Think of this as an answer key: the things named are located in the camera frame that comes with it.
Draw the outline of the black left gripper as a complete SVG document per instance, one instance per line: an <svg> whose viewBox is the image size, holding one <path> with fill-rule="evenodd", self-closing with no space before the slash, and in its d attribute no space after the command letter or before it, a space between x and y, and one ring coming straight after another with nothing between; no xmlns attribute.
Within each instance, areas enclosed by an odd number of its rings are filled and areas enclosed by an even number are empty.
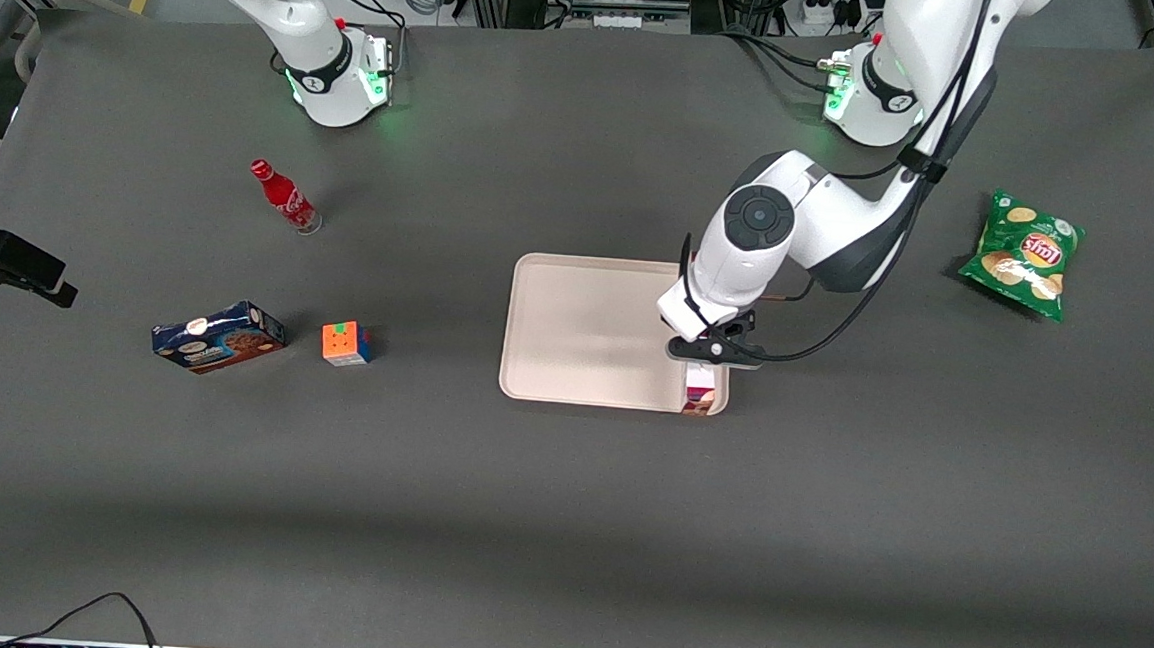
<svg viewBox="0 0 1154 648"><path fill-rule="evenodd" d="M655 302L661 321L685 341L709 336L710 327L719 327L739 316L745 306L745 288L730 286L728 280L698 276L695 271L679 271L675 282Z"/></svg>

